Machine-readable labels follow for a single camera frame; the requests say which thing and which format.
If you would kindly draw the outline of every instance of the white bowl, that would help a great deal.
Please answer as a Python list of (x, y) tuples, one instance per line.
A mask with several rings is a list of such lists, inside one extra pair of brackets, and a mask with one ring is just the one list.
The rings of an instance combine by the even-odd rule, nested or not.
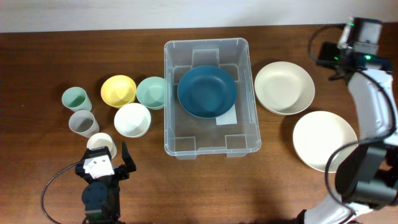
[(263, 107), (280, 115), (307, 109), (315, 96), (311, 76), (290, 62), (274, 62), (262, 68), (254, 82), (254, 90)]
[[(342, 145), (356, 141), (353, 128), (340, 116), (316, 111), (303, 116), (295, 125), (293, 144), (299, 158), (306, 165), (324, 172), (329, 157)], [(347, 147), (332, 160), (329, 172), (351, 154), (357, 145)]]
[(114, 127), (125, 137), (138, 138), (148, 131), (150, 121), (150, 112), (144, 105), (129, 103), (116, 112)]

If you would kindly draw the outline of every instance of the plastic storage container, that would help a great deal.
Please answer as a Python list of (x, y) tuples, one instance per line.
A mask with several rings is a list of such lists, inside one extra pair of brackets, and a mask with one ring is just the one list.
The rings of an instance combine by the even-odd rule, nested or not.
[[(251, 75), (249, 45), (245, 39), (176, 40), (164, 48), (165, 150), (178, 159), (226, 153), (242, 157), (261, 147)], [(196, 118), (178, 101), (177, 88), (184, 74), (201, 65), (227, 71), (238, 88), (233, 108), (214, 119)]]

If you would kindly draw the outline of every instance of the gray cup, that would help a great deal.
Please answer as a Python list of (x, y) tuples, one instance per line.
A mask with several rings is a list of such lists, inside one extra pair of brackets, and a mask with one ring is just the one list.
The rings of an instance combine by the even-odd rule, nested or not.
[(91, 111), (93, 105), (84, 89), (80, 87), (71, 87), (62, 95), (62, 104), (72, 111), (87, 110)]
[(94, 115), (89, 111), (77, 111), (69, 119), (69, 128), (86, 138), (92, 137), (100, 131)]

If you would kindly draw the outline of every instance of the wooden table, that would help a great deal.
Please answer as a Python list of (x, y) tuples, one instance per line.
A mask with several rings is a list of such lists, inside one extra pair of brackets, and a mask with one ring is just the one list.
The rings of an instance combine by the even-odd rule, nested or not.
[[(0, 214), (1, 223), (49, 223), (40, 210), (40, 193), (60, 169), (78, 161), (87, 138), (69, 130), (72, 112), (61, 104), (71, 86), (84, 88), (102, 132), (119, 147), (125, 140), (137, 172), (121, 186), (121, 220), (127, 223), (249, 223), (290, 219), (326, 195), (323, 173), (295, 154), (292, 130), (311, 111), (342, 116), (358, 133), (355, 107), (343, 81), (329, 82), (331, 70), (307, 56), (307, 42), (320, 26), (217, 29), (108, 30), (0, 35)], [(379, 55), (398, 67), (398, 24), (383, 28)], [(336, 42), (330, 30), (315, 41)], [(141, 138), (124, 138), (113, 126), (116, 109), (100, 97), (111, 75), (140, 82), (164, 76), (164, 44), (169, 40), (243, 37), (249, 42), (253, 77), (275, 61), (293, 62), (311, 74), (316, 95), (311, 107), (279, 116), (257, 102), (262, 147), (242, 158), (224, 154), (179, 161), (164, 151), (164, 111), (151, 111), (152, 126)], [(394, 83), (398, 98), (398, 84)], [(87, 183), (68, 171), (49, 187), (45, 205), (62, 223), (81, 223), (81, 193)], [(396, 223), (398, 208), (359, 218), (365, 223)]]

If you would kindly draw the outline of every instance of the cup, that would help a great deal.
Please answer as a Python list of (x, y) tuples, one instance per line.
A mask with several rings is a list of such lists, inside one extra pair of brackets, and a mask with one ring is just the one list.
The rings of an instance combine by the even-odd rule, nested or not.
[(125, 75), (115, 75), (107, 79), (101, 87), (102, 100), (114, 108), (134, 102), (136, 99), (136, 83)]
[(114, 127), (123, 136), (138, 138), (143, 136), (150, 126), (149, 110), (139, 103), (129, 103), (116, 112)]
[(138, 101), (151, 110), (164, 107), (164, 79), (149, 77), (144, 79), (137, 87)]
[(111, 136), (105, 133), (96, 133), (92, 137), (89, 138), (87, 142), (87, 148), (92, 150), (97, 147), (106, 146), (111, 153), (112, 159), (116, 156), (118, 150), (116, 149), (116, 145), (114, 144)]
[(87, 110), (91, 111), (93, 105), (84, 89), (80, 87), (71, 87), (62, 95), (62, 104), (72, 111)]
[(86, 138), (92, 137), (100, 131), (94, 115), (85, 110), (75, 112), (69, 119), (69, 128), (74, 132)]

